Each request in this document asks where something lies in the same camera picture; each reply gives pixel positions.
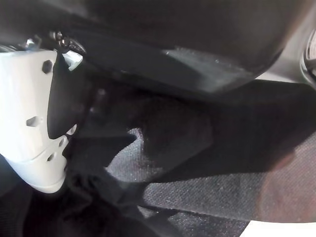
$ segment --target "black fabric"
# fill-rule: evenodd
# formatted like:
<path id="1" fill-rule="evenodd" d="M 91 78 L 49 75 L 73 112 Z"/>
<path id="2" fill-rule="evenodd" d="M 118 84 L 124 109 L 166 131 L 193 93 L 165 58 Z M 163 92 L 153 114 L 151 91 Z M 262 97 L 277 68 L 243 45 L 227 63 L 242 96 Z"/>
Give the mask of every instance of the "black fabric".
<path id="1" fill-rule="evenodd" d="M 12 190 L 19 182 L 19 176 L 0 154 L 0 197 Z"/>
<path id="2" fill-rule="evenodd" d="M 101 94 L 67 154 L 64 191 L 34 193 L 23 236 L 238 237 L 250 220 L 315 221 L 309 87 L 255 82 L 213 103 Z"/>
<path id="3" fill-rule="evenodd" d="M 22 237 L 24 220 L 29 210 L 32 188 L 19 180 L 0 198 L 0 236 Z"/>

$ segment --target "bolt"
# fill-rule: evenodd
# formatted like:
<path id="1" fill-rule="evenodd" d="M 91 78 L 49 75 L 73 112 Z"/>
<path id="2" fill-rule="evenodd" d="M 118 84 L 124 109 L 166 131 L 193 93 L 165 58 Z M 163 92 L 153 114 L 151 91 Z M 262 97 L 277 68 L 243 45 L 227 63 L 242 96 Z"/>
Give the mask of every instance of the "bolt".
<path id="1" fill-rule="evenodd" d="M 67 48 L 70 44 L 70 40 L 68 37 L 64 37 L 61 41 L 59 41 L 59 44 L 63 48 Z"/>
<path id="2" fill-rule="evenodd" d="M 62 38 L 63 38 L 63 34 L 60 31 L 55 33 L 55 39 L 56 40 L 61 40 Z"/>
<path id="3" fill-rule="evenodd" d="M 45 74 L 48 74 L 51 72 L 52 67 L 53 67 L 53 63 L 50 60 L 46 60 L 45 62 L 43 62 L 43 66 L 42 66 L 41 70 Z"/>

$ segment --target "white plastic trim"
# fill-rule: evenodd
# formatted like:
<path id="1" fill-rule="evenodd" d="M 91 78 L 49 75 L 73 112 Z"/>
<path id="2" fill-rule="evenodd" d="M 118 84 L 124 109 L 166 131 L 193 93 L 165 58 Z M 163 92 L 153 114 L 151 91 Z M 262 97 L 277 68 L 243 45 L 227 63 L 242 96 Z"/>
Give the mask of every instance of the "white plastic trim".
<path id="1" fill-rule="evenodd" d="M 68 139 L 48 136 L 53 72 L 42 71 L 45 61 L 53 68 L 56 58 L 55 51 L 0 53 L 0 154 L 22 179 L 44 193 L 58 191 L 65 179 L 62 152 Z"/>
<path id="2" fill-rule="evenodd" d="M 82 55 L 69 50 L 67 53 L 63 53 L 63 56 L 69 66 L 69 71 L 76 69 L 83 61 Z"/>
<path id="3" fill-rule="evenodd" d="M 75 124 L 69 131 L 67 132 L 67 135 L 74 135 L 77 129 L 77 124 Z"/>
<path id="4" fill-rule="evenodd" d="M 251 221 L 240 237 L 315 237 L 316 223 Z"/>

